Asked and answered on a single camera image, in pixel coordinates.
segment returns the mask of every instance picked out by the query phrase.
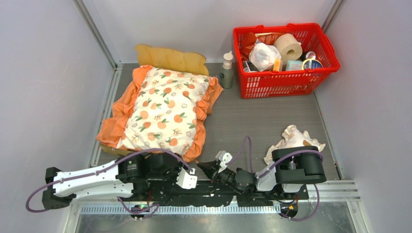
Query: orange ruffle trim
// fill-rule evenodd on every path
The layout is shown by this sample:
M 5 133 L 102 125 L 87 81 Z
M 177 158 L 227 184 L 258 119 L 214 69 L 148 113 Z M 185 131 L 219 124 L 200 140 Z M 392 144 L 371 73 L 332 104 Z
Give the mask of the orange ruffle trim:
M 133 81 L 126 88 L 121 98 L 113 103 L 113 117 L 103 121 L 102 129 L 96 136 L 96 139 L 102 144 L 116 148 L 126 128 L 127 120 L 134 112 L 137 94 L 141 89 L 141 85 L 146 78 L 147 72 L 152 68 L 152 66 L 146 65 L 133 70 Z M 193 161 L 202 153 L 206 139 L 206 130 L 203 123 L 207 114 L 212 113 L 212 106 L 223 91 L 217 78 L 211 78 L 209 82 L 209 87 L 203 98 L 196 103 L 196 134 L 192 146 L 183 155 L 183 159 L 186 162 Z

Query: wooden floor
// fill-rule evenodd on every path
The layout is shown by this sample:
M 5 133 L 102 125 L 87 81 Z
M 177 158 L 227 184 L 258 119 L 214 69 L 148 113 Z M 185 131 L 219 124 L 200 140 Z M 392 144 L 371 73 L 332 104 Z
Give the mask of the wooden floor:
M 219 63 L 207 63 L 210 76 L 217 76 L 221 67 Z M 132 71 L 138 64 L 124 64 L 115 100 L 118 100 L 126 87 L 132 81 Z M 213 106 L 213 113 L 205 120 L 206 142 L 199 162 L 214 160 L 220 150 L 225 150 L 233 156 L 239 151 L 243 138 L 252 138 L 253 167 L 255 171 L 262 170 L 266 164 L 263 157 L 268 148 L 276 145 L 282 139 L 282 132 L 289 125 L 296 125 L 300 131 L 308 131 L 311 138 L 320 143 L 326 143 L 323 154 L 323 166 L 329 180 L 338 179 L 332 154 L 327 143 L 327 137 L 322 125 L 315 96 L 274 97 L 261 99 L 240 98 L 239 86 L 235 78 L 233 87 L 225 89 Z M 249 149 L 246 147 L 240 157 L 229 168 L 248 169 Z M 101 152 L 99 165 L 107 163 L 117 156 Z M 199 179 L 206 176 L 197 169 Z

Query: white wall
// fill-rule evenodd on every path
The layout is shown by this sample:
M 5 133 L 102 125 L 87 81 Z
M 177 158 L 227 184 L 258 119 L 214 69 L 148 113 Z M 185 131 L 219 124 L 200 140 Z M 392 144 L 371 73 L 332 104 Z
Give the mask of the white wall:
M 341 70 L 316 92 L 377 233 L 411 226 L 411 11 L 410 1 L 346 1 L 327 33 Z
M 0 19 L 0 232 L 59 233 L 65 210 L 25 200 L 46 168 L 85 168 L 112 68 L 70 0 L 2 1 Z
M 322 24 L 334 0 L 85 0 L 111 53 L 136 63 L 136 44 L 203 54 L 223 61 L 235 27 Z

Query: toilet paper roll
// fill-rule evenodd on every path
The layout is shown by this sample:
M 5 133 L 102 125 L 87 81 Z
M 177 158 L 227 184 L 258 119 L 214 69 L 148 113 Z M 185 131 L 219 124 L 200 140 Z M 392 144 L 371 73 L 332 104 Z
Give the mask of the toilet paper roll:
M 302 47 L 292 34 L 281 35 L 274 46 L 280 52 L 283 64 L 289 60 L 297 60 L 302 55 Z

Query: red plastic basket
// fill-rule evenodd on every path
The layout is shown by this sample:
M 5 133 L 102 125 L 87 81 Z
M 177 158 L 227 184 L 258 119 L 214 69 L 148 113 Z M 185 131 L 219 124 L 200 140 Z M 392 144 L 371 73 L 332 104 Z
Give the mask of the red plastic basket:
M 244 35 L 252 33 L 290 33 L 301 42 L 303 51 L 314 51 L 323 68 L 296 71 L 265 71 L 246 73 L 242 68 L 239 48 Z M 278 27 L 241 27 L 233 30 L 236 66 L 243 99 L 273 96 L 307 95 L 312 93 L 329 74 L 339 70 L 335 52 L 321 27 L 316 23 L 288 24 Z

